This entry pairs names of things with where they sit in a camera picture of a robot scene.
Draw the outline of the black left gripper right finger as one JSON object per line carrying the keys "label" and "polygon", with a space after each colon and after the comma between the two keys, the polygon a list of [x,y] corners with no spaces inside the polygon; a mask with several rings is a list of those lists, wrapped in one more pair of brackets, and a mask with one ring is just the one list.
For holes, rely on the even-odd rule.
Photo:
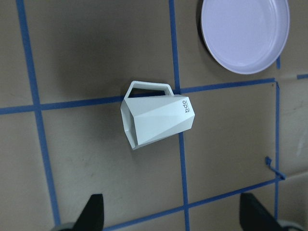
{"label": "black left gripper right finger", "polygon": [[243,231],[281,231],[271,213],[252,193],[240,195],[239,221]]}

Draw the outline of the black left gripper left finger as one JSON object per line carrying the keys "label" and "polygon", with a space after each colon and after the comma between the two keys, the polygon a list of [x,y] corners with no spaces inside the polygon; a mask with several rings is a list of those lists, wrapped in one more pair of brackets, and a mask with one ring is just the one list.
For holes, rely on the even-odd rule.
{"label": "black left gripper left finger", "polygon": [[74,231],[102,231],[104,226],[103,195],[92,194],[73,226]]}

